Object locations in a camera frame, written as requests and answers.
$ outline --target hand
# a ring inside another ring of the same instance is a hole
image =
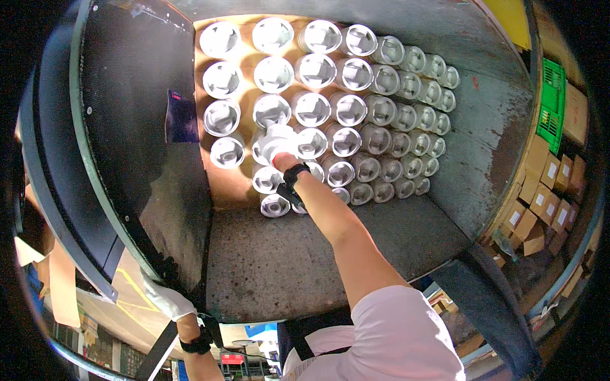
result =
[[[140,269],[140,274],[146,288],[146,297],[170,319],[178,321],[189,313],[197,314],[195,306],[179,292],[159,286],[142,269]]]

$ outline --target cardboard box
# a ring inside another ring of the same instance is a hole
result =
[[[565,117],[563,134],[584,146],[589,129],[589,102],[574,86],[565,88]]]
[[[564,226],[566,230],[570,231],[572,229],[572,226],[574,226],[579,209],[580,206],[576,202],[572,202],[572,204],[570,205],[570,214],[568,215],[568,220]]]
[[[548,153],[547,164],[544,166],[544,172],[542,172],[542,177],[540,178],[540,182],[553,189],[553,185],[555,185],[555,179],[557,179],[557,172],[559,172],[559,166],[561,162],[558,158],[555,157],[552,153]]]
[[[519,224],[519,221],[521,221],[521,217],[523,217],[524,213],[525,207],[519,202],[519,200],[515,200],[510,211],[508,212],[508,215],[506,216],[506,220],[504,221],[504,223],[510,228],[511,232],[515,231],[515,228]]]
[[[557,212],[555,213],[555,218],[553,218],[553,223],[551,227],[556,231],[560,232],[565,229],[565,223],[568,220],[568,216],[570,214],[570,203],[566,200],[561,200],[559,207],[557,208]]]
[[[557,255],[561,247],[564,245],[565,240],[568,238],[568,233],[563,230],[561,233],[557,233],[553,236],[548,244],[548,250],[553,254]]]
[[[523,255],[528,256],[544,249],[544,228],[537,223],[523,241]]]
[[[547,210],[545,205],[547,204],[548,197],[551,194],[551,190],[547,188],[543,183],[538,183],[534,198],[529,204],[529,209],[539,217],[542,217],[543,213]]]
[[[538,135],[534,135],[532,145],[529,147],[528,157],[525,159],[525,170],[534,176],[542,175],[547,163],[548,142]]]
[[[513,234],[525,241],[536,221],[538,217],[530,209],[526,209]]]
[[[570,176],[572,175],[572,159],[563,155],[561,158],[561,164],[559,165],[559,173],[557,173],[557,179],[555,179],[554,189],[565,191],[568,189],[570,183]]]
[[[525,201],[527,204],[531,204],[532,199],[534,198],[534,193],[536,192],[536,187],[538,186],[538,181],[540,181],[540,174],[526,171],[525,180],[523,181],[523,188],[521,188],[519,198]]]
[[[553,218],[555,217],[555,214],[557,214],[559,203],[559,197],[555,196],[554,193],[548,195],[547,203],[544,204],[544,212],[542,212],[542,216],[540,216],[540,219],[543,220],[545,224],[551,225],[553,223]]]
[[[586,168],[586,164],[580,156],[576,155],[574,157],[574,163],[572,165],[572,175],[570,176],[570,181],[568,182],[568,193],[577,202],[581,202],[583,200],[584,193],[584,170]]]

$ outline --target white label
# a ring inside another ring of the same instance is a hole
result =
[[[549,216],[552,216],[554,211],[555,211],[555,205],[553,205],[553,204],[549,204],[549,205],[548,205],[548,208],[547,208],[547,214],[548,214]]]
[[[512,214],[512,217],[510,219],[511,221],[511,225],[515,225],[517,223],[517,220],[519,219],[519,217],[521,217],[521,215],[519,214],[519,212],[515,212]]]
[[[561,212],[559,212],[559,218],[557,219],[557,222],[559,222],[559,226],[564,225],[565,216],[567,216],[567,215],[568,215],[568,211],[566,209],[562,209]]]
[[[551,179],[554,179],[556,173],[557,173],[557,166],[555,165],[555,163],[551,163],[551,166],[548,167],[547,176],[550,177]]]

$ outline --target white shirt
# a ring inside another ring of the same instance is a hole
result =
[[[324,328],[305,337],[316,356],[351,346],[347,352],[301,361],[292,349],[282,380],[466,379],[445,324],[414,288],[376,290],[356,304],[351,319],[353,326]]]

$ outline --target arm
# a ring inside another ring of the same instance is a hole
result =
[[[176,325],[178,336],[183,343],[189,344],[200,335],[197,317],[193,313],[181,317],[176,321]],[[224,381],[224,376],[211,352],[204,355],[184,352],[184,367],[189,380]]]
[[[278,154],[275,167],[284,172],[298,164],[291,154]],[[329,187],[311,173],[297,175],[295,191],[318,229],[332,245],[348,302],[354,306],[380,288],[409,284],[381,255],[367,229]]]

